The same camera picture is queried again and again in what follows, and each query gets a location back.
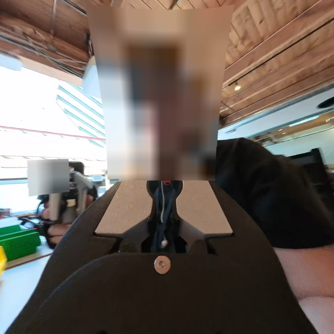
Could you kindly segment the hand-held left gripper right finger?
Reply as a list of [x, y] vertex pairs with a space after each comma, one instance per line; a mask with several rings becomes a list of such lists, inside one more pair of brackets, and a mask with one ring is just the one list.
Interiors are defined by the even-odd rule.
[[197, 240], [233, 233], [208, 181], [183, 181], [175, 206], [180, 220], [179, 236], [188, 247]]

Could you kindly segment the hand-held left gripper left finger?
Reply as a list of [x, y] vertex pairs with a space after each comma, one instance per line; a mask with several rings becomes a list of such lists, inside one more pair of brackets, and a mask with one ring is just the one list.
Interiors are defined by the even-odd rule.
[[153, 199], [147, 181], [122, 181], [100, 220], [95, 234], [129, 240], [141, 246], [149, 236], [148, 219]]

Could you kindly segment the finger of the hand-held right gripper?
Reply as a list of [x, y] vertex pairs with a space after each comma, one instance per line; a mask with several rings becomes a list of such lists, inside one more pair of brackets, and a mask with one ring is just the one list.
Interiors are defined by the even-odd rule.
[[80, 172], [74, 172], [74, 185], [77, 191], [77, 217], [86, 209], [86, 198], [89, 190], [92, 190], [94, 184], [92, 180]]

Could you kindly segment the person's left forearm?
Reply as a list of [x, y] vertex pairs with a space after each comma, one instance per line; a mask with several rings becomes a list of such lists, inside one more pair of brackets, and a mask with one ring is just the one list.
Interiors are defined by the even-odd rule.
[[334, 333], [334, 246], [274, 248], [288, 283], [319, 334]]

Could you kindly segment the person's right hand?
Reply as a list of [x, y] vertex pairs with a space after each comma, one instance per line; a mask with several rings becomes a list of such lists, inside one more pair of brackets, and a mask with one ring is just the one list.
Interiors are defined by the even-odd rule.
[[45, 238], [50, 249], [55, 249], [71, 224], [52, 224], [45, 227]]

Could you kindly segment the dark cloth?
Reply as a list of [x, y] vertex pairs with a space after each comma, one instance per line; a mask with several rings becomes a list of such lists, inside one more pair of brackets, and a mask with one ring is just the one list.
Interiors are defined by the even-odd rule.
[[179, 236], [180, 220], [176, 217], [176, 199], [180, 194], [182, 182], [149, 181], [153, 196], [153, 218], [150, 223], [152, 242], [151, 253], [184, 253], [186, 242]]

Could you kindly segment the green plastic bin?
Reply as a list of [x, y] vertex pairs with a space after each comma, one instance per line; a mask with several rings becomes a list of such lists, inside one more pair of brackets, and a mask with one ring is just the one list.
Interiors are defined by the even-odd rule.
[[35, 229], [0, 236], [0, 246], [4, 250], [7, 261], [36, 253], [40, 244], [40, 233]]
[[3, 237], [8, 234], [16, 233], [16, 232], [21, 232], [21, 231], [22, 231], [22, 228], [20, 224], [2, 227], [0, 228], [0, 237]]

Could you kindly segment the person's black shirt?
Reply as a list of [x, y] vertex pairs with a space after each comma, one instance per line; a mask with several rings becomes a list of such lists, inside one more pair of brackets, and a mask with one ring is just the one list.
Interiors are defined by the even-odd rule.
[[328, 210], [306, 172], [290, 158], [248, 139], [218, 140], [215, 182], [274, 248], [333, 245]]

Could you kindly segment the red ceiling pipe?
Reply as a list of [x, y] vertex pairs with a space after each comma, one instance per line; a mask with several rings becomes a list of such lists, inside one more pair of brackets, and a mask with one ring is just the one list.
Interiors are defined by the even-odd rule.
[[44, 134], [44, 135], [57, 135], [57, 136], [63, 136], [63, 137], [82, 138], [82, 139], [87, 139], [87, 140], [98, 140], [98, 141], [105, 141], [106, 140], [105, 138], [99, 138], [99, 137], [72, 135], [72, 134], [65, 134], [65, 133], [40, 131], [40, 130], [34, 130], [34, 129], [25, 129], [25, 128], [16, 128], [16, 127], [7, 127], [7, 126], [0, 126], [0, 128], [1, 129], [6, 129], [6, 130], [22, 131], [22, 132], [41, 133], [41, 134]]

